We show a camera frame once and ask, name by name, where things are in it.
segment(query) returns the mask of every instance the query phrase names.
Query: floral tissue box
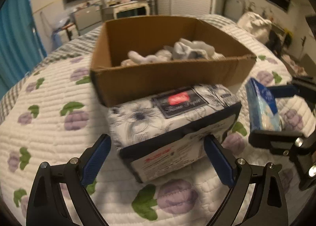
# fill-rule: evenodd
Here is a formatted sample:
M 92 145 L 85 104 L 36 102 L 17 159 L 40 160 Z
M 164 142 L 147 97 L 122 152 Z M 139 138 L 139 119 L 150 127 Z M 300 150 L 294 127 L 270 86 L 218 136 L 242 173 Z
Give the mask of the floral tissue box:
M 222 85 L 195 85 L 108 109 L 112 141 L 138 182 L 178 170 L 205 156 L 203 138 L 219 142 L 241 103 Z

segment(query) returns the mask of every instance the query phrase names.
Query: red logo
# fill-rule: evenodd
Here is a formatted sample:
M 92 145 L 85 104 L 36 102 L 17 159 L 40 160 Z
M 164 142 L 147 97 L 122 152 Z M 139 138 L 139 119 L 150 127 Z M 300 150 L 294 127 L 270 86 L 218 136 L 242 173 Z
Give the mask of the red logo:
M 170 105 L 177 105 L 189 100 L 190 100 L 190 97 L 186 91 L 180 92 L 178 94 L 168 97 L 168 102 Z
M 166 150 L 164 150 L 164 151 L 162 151 L 162 152 L 160 152 L 160 153 L 158 153 L 158 154 L 156 154 L 156 155 L 154 155 L 154 156 L 152 156 L 152 157 L 147 158 L 147 159 L 145 160 L 145 163 L 148 163 L 148 162 L 150 162 L 151 160 L 154 160 L 154 159 L 156 159 L 156 158 L 161 157 L 163 154 L 168 153 L 170 150 L 171 150 L 171 148 L 168 148 L 168 149 L 166 149 Z

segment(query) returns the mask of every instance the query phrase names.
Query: black label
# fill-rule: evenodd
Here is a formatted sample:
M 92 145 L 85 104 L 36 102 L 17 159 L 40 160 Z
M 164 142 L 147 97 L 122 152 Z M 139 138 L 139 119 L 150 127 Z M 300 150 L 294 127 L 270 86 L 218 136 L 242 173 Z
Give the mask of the black label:
M 207 102 L 193 88 L 185 88 L 153 99 L 165 118 L 206 105 Z

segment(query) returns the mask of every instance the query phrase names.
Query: quilted bedspread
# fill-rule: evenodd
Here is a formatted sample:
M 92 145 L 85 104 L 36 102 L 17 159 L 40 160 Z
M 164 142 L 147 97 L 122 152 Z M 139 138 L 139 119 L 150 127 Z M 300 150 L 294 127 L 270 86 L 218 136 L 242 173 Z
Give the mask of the quilted bedspread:
M 286 84 L 291 79 L 282 62 L 247 32 L 235 24 L 226 25 L 222 30 L 258 56 L 249 77 L 257 78 L 266 86 Z M 102 133 L 108 133 L 88 76 L 91 52 L 99 32 L 100 28 L 67 46 L 71 50 L 71 45 L 77 43 L 86 50 L 85 55 L 60 60 L 34 72 L 0 126 L 1 193 L 22 225 L 25 225 L 28 196 L 40 163 L 66 163 L 72 157 L 79 157 Z M 250 164 L 277 165 L 292 222 L 313 189 L 299 191 L 298 175 L 287 157 L 272 156 L 267 150 L 255 149 L 248 143 L 249 112 L 244 83 L 237 95 L 243 107 L 238 122 L 222 145 Z M 277 105 L 289 129 L 307 135 L 315 129 L 315 118 L 303 99 L 281 99 Z M 236 224 L 244 217 L 253 187 L 248 189 Z M 67 187 L 61 184 L 61 188 L 73 221 L 81 225 Z M 112 148 L 87 191 L 109 225 L 203 226 L 219 208 L 228 187 L 221 184 L 207 158 L 150 183 L 139 184 Z M 139 207 L 147 212 L 140 213 Z

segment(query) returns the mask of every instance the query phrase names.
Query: blue package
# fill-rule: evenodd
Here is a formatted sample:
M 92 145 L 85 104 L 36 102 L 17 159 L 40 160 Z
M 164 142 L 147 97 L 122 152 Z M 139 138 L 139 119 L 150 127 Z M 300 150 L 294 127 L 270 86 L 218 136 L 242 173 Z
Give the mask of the blue package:
M 280 117 L 277 110 L 277 104 L 272 93 L 250 78 L 246 84 L 250 130 L 273 130 L 281 131 Z

